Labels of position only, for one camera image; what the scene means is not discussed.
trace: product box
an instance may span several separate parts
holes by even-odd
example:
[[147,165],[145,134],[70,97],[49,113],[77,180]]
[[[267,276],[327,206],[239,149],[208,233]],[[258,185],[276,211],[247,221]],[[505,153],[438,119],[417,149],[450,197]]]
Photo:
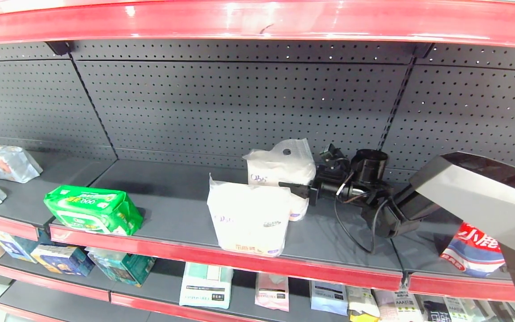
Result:
[[39,245],[53,245],[47,233],[39,229],[39,240],[32,241],[25,238],[0,232],[0,245],[13,258],[22,259],[31,263],[37,260],[31,256],[31,252]]
[[311,309],[347,316],[347,291],[345,285],[310,281]]
[[87,247],[89,258],[111,280],[141,287],[147,279],[155,258],[120,251]]
[[94,267],[94,263],[75,246],[39,245],[31,256],[53,273],[87,276]]
[[60,186],[43,201],[63,225],[87,232],[130,236],[143,223],[124,191]]
[[227,309],[232,277],[231,267],[186,263],[179,304]]

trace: green wet wipes pack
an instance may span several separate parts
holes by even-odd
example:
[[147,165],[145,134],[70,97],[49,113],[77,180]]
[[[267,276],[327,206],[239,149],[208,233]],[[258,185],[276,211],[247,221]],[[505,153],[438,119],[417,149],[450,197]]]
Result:
[[44,202],[63,225],[92,233],[130,236],[143,223],[124,191],[65,185],[49,192]]

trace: pink package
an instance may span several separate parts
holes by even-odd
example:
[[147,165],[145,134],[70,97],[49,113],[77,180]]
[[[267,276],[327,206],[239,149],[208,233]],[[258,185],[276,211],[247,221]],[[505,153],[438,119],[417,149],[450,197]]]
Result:
[[290,311],[289,285],[286,276],[258,273],[255,304],[272,310]]

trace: teal product box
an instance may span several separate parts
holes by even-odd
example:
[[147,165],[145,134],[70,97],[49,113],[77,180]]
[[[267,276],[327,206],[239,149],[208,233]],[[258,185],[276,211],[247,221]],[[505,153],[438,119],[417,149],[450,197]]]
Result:
[[32,241],[25,238],[0,232],[0,245],[13,258],[22,259],[31,263],[37,263],[37,260],[31,256],[31,252],[39,245],[54,245],[49,235],[39,229],[39,240]]
[[86,254],[75,246],[39,245],[31,256],[53,273],[88,276],[94,267]]
[[147,279],[155,258],[120,251],[87,247],[89,258],[111,280],[141,287]]

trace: red and blue package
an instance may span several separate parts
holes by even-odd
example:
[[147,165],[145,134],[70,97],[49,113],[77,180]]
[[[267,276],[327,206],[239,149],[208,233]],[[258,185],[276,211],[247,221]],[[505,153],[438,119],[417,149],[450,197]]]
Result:
[[440,257],[472,277],[486,277],[505,263],[498,242],[465,222]]

